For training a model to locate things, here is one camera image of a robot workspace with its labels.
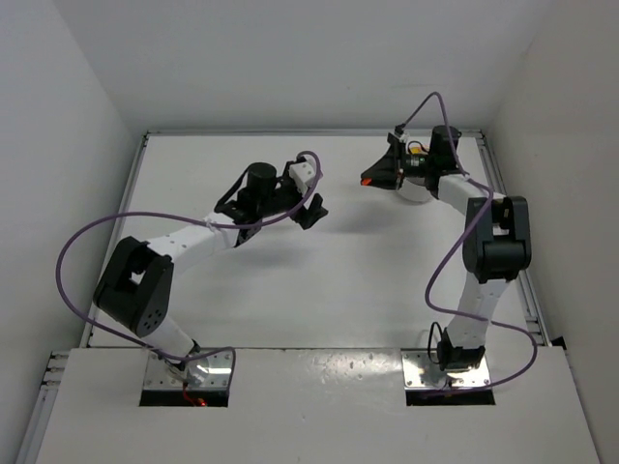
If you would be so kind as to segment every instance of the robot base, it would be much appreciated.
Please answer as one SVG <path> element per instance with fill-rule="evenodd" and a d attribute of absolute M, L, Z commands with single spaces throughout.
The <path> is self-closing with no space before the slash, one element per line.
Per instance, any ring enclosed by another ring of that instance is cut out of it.
<path fill-rule="evenodd" d="M 221 352 L 200 360 L 202 375 L 199 382 L 193 381 L 183 391 L 183 381 L 157 355 L 150 354 L 139 405 L 227 407 L 232 356 Z"/>
<path fill-rule="evenodd" d="M 401 353 L 404 390 L 408 406 L 495 404 L 494 395 L 490 389 L 449 395 L 449 391 L 476 389 L 489 385 L 490 373 L 486 357 L 482 359 L 477 368 L 463 372 L 449 372 L 440 370 L 439 366 L 428 357 L 426 350 L 406 350 Z M 435 352 L 430 352 L 430 354 L 436 359 Z"/>

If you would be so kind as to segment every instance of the gray wall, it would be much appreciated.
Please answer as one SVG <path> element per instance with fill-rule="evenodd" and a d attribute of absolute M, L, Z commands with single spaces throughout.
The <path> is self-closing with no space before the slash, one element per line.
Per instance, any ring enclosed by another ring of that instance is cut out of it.
<path fill-rule="evenodd" d="M 558 2 L 490 133 L 508 190 L 529 199 L 537 289 L 608 463 L 619 462 L 617 17 L 616 0 Z"/>
<path fill-rule="evenodd" d="M 482 127 L 549 1 L 55 0 L 136 131 Z"/>
<path fill-rule="evenodd" d="M 116 210 L 137 144 L 51 0 L 0 2 L 0 462 L 13 462 L 52 349 L 81 324 L 54 286 L 60 247 Z M 65 272 L 84 306 L 109 229 Z"/>

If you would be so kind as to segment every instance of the white tabletop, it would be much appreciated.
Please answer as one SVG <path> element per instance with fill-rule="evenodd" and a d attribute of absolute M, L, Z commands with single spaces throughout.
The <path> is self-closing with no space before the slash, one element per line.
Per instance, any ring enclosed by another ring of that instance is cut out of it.
<path fill-rule="evenodd" d="M 428 143 L 428 137 L 419 137 Z M 380 136 L 152 135 L 132 185 L 128 211 L 192 218 L 208 214 L 252 162 L 279 171 L 302 150 L 323 163 L 318 191 L 329 215 L 303 231 L 291 220 L 262 230 L 247 244 L 195 266 L 174 280 L 169 310 L 203 346 L 418 347 L 434 320 L 424 302 L 427 281 L 464 227 L 464 218 L 432 200 L 411 205 L 396 194 L 359 185 L 360 173 L 386 151 Z M 464 166 L 485 172 L 477 141 L 460 140 Z M 183 227 L 160 219 L 128 219 L 122 236 L 155 238 Z M 439 278 L 434 300 L 456 308 L 465 270 L 458 253 Z M 513 284 L 495 319 L 524 327 Z M 119 326 L 105 314 L 101 322 Z M 524 344 L 522 335 L 489 329 L 488 346 Z M 122 346 L 94 330 L 91 346 Z"/>
<path fill-rule="evenodd" d="M 490 371 L 529 356 L 495 347 Z M 240 350 L 227 408 L 138 407 L 146 357 L 73 350 L 38 464 L 598 462 L 560 348 L 494 406 L 407 407 L 397 350 Z"/>

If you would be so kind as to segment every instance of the robotic arm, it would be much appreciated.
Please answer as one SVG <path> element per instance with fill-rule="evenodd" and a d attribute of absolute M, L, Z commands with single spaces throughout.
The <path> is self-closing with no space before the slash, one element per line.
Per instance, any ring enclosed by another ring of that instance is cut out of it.
<path fill-rule="evenodd" d="M 460 132 L 438 126 L 432 130 L 427 153 L 407 150 L 406 135 L 396 128 L 387 137 L 387 153 L 362 173 L 363 186 L 398 190 L 404 179 L 416 178 L 431 195 L 452 205 L 465 217 L 465 227 L 484 206 L 487 193 L 469 183 L 457 168 L 448 131 L 456 147 Z M 494 309 L 521 270 L 531 262 L 528 206 L 524 198 L 495 194 L 491 208 L 462 244 L 462 259 L 468 274 L 458 312 L 485 318 L 454 316 L 442 331 L 437 346 L 441 370 L 463 371 L 479 366 L 486 351 L 486 330 Z"/>
<path fill-rule="evenodd" d="M 304 156 L 288 162 L 281 176 L 271 164 L 251 164 L 204 218 L 204 226 L 190 225 L 147 241 L 121 240 L 97 285 L 95 305 L 166 353 L 185 357 L 199 351 L 168 315 L 172 278 L 218 251 L 244 244 L 260 231 L 264 218 L 295 208 L 319 175 L 314 159 Z M 315 194 L 308 208 L 290 217 L 305 230 L 327 214 L 322 197 Z M 182 362 L 169 363 L 184 369 Z"/>

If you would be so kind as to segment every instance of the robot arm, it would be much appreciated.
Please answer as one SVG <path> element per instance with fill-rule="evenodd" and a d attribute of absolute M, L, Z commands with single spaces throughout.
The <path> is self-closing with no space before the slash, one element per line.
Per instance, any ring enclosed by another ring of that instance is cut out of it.
<path fill-rule="evenodd" d="M 487 193 L 457 169 L 448 131 L 457 146 L 460 132 L 438 126 L 432 130 L 427 153 L 414 155 L 407 151 L 406 137 L 396 128 L 387 138 L 389 150 L 361 175 L 361 184 L 397 190 L 405 178 L 416 178 L 422 181 L 416 184 L 423 184 L 432 196 L 459 211 L 468 226 L 484 206 Z M 462 244 L 462 259 L 468 274 L 457 311 L 486 320 L 454 316 L 437 347 L 442 370 L 467 370 L 479 365 L 486 351 L 488 321 L 501 295 L 531 262 L 526 200 L 494 194 L 491 207 Z"/>
<path fill-rule="evenodd" d="M 303 156 L 288 162 L 281 176 L 271 164 L 251 164 L 204 218 L 203 226 L 190 225 L 147 241 L 121 240 L 97 285 L 94 304 L 157 349 L 180 357 L 198 351 L 168 315 L 173 276 L 216 252 L 244 244 L 260 231 L 264 218 L 298 205 L 319 175 L 313 159 Z M 327 214 L 322 197 L 315 194 L 308 208 L 290 218 L 305 230 Z"/>

